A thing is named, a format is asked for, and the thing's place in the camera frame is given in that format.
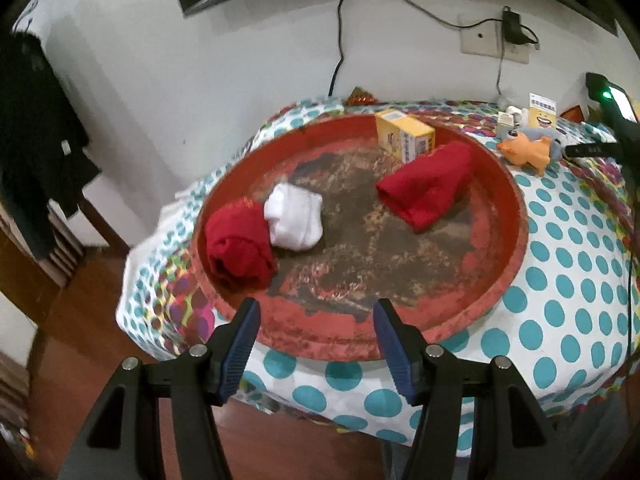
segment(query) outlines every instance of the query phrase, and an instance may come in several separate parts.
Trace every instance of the red tray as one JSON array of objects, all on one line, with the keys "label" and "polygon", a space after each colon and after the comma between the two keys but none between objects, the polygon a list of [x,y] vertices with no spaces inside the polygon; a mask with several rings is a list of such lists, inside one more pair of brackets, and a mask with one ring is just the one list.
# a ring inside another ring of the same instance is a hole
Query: red tray
[{"label": "red tray", "polygon": [[[391,299],[429,342],[491,309],[522,264],[526,208],[489,150],[430,124],[436,145],[469,144],[476,170],[467,197],[420,235],[378,201],[375,183],[399,163],[378,146],[371,115],[316,121],[238,162],[207,197],[191,241],[198,282],[220,314],[231,319],[253,296],[262,307],[258,341],[293,356],[345,362],[380,359],[370,314],[377,298]],[[207,219],[241,196],[265,200],[284,180],[322,194],[321,241],[305,253],[274,249],[278,273],[267,290],[228,290],[209,272]]]}]

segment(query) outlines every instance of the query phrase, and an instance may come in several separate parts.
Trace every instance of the red cloth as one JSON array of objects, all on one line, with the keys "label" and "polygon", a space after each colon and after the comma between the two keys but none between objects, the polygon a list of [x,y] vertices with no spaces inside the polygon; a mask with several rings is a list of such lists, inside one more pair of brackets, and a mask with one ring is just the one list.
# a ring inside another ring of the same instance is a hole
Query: red cloth
[{"label": "red cloth", "polygon": [[380,201],[418,233],[431,227],[473,179],[471,147],[448,142],[420,155],[376,184]]},{"label": "red cloth", "polygon": [[211,272],[230,288],[267,288],[276,263],[261,203],[240,198],[207,220]]}]

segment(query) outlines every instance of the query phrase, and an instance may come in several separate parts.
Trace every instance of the yellow box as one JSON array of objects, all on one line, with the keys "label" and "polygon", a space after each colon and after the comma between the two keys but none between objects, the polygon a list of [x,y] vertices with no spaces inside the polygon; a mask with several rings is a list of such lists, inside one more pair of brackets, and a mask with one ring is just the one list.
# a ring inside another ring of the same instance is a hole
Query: yellow box
[{"label": "yellow box", "polygon": [[411,162],[435,147],[436,131],[398,110],[378,112],[376,130],[380,146],[402,162]]},{"label": "yellow box", "polygon": [[556,102],[546,97],[529,94],[529,126],[556,129]]}]

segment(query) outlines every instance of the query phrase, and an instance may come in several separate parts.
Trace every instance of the wall socket plate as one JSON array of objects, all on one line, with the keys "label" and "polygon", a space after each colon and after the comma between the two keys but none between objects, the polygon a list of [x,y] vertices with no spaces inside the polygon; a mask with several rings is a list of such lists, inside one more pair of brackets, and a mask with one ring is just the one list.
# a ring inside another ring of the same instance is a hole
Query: wall socket plate
[{"label": "wall socket plate", "polygon": [[[462,17],[459,16],[458,21],[461,22],[461,25],[464,25],[464,22],[469,20],[462,20]],[[500,59],[500,26],[499,22],[485,22],[474,28],[461,28],[460,52],[462,54],[476,54],[476,56],[489,56]],[[529,45],[505,43],[504,59],[528,64]]]}]

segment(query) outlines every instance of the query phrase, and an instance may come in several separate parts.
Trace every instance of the blue gripper pad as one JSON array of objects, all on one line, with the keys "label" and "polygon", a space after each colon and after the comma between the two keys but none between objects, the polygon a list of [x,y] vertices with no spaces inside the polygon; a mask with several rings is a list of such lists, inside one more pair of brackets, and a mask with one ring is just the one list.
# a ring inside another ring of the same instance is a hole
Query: blue gripper pad
[{"label": "blue gripper pad", "polygon": [[386,298],[373,306],[373,328],[396,390],[410,405],[419,405],[419,396],[426,389],[422,352],[427,343],[422,334],[415,326],[402,323]]},{"label": "blue gripper pad", "polygon": [[260,328],[260,303],[254,298],[245,298],[242,300],[233,321],[217,330],[222,328],[235,332],[229,350],[222,361],[222,377],[216,392],[220,401],[225,403],[238,390],[246,362],[254,347],[255,338]]}]

